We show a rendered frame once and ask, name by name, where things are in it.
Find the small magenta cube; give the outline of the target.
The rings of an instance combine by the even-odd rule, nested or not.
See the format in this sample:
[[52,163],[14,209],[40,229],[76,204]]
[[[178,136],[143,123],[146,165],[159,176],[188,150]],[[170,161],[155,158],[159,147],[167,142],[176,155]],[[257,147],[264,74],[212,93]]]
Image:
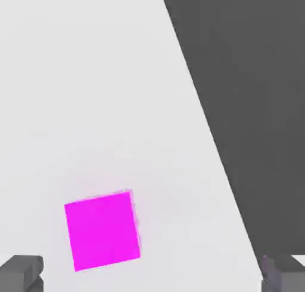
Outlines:
[[75,272],[141,257],[132,190],[67,203],[64,211]]

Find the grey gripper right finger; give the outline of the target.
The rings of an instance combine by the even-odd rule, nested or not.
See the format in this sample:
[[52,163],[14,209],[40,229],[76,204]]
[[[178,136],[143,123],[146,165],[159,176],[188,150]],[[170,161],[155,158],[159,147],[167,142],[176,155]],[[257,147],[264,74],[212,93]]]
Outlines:
[[305,292],[305,266],[291,255],[262,257],[261,292]]

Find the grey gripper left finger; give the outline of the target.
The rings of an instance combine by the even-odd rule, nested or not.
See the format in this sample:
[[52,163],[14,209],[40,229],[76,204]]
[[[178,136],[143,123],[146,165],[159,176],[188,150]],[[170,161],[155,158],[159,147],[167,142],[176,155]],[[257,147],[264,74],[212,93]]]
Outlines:
[[43,292],[43,257],[14,255],[0,266],[0,292]]

